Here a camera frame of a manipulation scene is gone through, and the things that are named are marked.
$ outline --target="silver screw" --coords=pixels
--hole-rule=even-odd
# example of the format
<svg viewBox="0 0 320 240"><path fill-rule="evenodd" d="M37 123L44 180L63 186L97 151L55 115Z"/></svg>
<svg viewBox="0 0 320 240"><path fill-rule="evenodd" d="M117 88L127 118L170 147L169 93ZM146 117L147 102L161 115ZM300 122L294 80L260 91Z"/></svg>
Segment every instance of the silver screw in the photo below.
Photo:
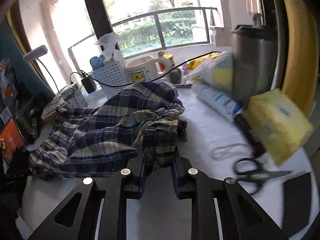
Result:
<svg viewBox="0 0 320 240"><path fill-rule="evenodd" d="M228 177L226 178L226 183L233 185L236 183L236 180L234 178Z"/></svg>
<svg viewBox="0 0 320 240"><path fill-rule="evenodd" d="M131 171L129 169L122 169L121 170L122 175L129 175L130 173L131 173Z"/></svg>
<svg viewBox="0 0 320 240"><path fill-rule="evenodd" d="M188 170L188 172L191 174L191 175L196 175L198 173L198 170L195 169L195 168L191 168Z"/></svg>
<svg viewBox="0 0 320 240"><path fill-rule="evenodd" d="M89 185L89 184L91 184L91 183L93 182L93 179L90 178L90 177L86 177L86 178L83 179L82 182L83 182L83 184L85 184L85 185Z"/></svg>

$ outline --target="winnie the pooh picture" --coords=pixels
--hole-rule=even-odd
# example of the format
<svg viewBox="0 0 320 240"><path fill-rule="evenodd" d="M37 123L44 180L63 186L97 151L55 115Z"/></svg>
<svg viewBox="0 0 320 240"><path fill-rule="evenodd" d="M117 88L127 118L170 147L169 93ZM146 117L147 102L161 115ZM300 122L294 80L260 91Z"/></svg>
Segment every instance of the winnie the pooh picture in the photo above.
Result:
<svg viewBox="0 0 320 240"><path fill-rule="evenodd" d="M140 72L131 72L130 76L132 77L134 82L143 82L146 81L146 76L144 74L144 71L140 71Z"/></svg>

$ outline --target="metal railing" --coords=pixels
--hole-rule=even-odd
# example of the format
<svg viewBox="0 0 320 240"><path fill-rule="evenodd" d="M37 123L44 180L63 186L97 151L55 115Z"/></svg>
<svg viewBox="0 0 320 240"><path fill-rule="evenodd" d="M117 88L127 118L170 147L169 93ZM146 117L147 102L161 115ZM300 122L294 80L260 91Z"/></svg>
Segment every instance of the metal railing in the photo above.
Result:
<svg viewBox="0 0 320 240"><path fill-rule="evenodd" d="M159 21L159 14L169 13L169 12L177 12L177 11L195 11L195 10L201 10L202 11L202 15L203 15L203 18L204 18L204 28L205 28L207 40L206 41L201 41L201 42L184 43L184 44L179 44L179 45L174 45L174 46L166 46L165 42L164 42L163 32L162 32L162 29L161 29L161 24L160 24L160 21ZM112 27L115 27L115 26L130 22L130 21L133 21L133 20L137 20L137 19L140 19L140 18L153 16L154 21L156 23L157 32L158 32L158 35L159 35L161 48L153 49L153 50L149 50L149 51L144 51L142 53L137 53L135 55L131 55L130 57L138 56L140 54L145 54L145 53L152 52L154 50L159 50L159 49L175 48L175 47L187 46L187 45L190 45L190 44L204 44L204 43L209 43L210 42L208 20L207 20L207 14L206 14L205 10L210 10L210 25L211 26L215 26L215 20L214 20L214 16L213 16L213 11L215 10L217 12L218 11L217 8L215 8L215 7L183 7L183 8L172 8L172 9L166 9L166 10L160 10L160 11L140 14L140 15L137 15L137 16L134 16L134 17L119 21L117 23L114 23L114 24L112 24ZM80 70L78 62L77 62L77 60L76 60L76 58L75 58L75 56L73 54L72 48L75 47L76 45L80 44L81 42L85 41L86 39L94 36L94 35L95 34L92 33L91 35L85 37L84 39L78 41L77 43L72 45L70 48L68 48L69 56L70 56L70 58L71 58L71 60L72 60L72 62L74 64L76 70L79 73L81 73L81 70Z"/></svg>

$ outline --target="orange card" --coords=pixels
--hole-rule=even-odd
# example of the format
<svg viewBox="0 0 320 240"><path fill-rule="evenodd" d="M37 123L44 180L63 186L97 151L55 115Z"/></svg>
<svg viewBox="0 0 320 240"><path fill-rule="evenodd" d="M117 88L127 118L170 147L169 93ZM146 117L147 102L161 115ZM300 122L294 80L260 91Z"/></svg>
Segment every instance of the orange card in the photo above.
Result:
<svg viewBox="0 0 320 240"><path fill-rule="evenodd" d="M15 121L11 118L0 133L0 151L7 165L10 165L16 148L23 146L23 137Z"/></svg>

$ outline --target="white mug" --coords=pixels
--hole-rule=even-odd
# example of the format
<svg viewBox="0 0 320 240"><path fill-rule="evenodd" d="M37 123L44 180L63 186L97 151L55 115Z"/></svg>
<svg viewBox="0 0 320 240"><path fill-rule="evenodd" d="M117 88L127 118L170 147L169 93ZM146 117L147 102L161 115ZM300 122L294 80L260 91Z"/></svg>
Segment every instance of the white mug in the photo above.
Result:
<svg viewBox="0 0 320 240"><path fill-rule="evenodd" d="M156 62L162 63L165 67L165 70L158 72ZM153 56L137 58L125 66L125 69L127 70L129 77L133 80L133 82L154 80L167 73L169 70L171 70L171 68L172 65L170 60L164 57L158 57L154 59Z"/></svg>

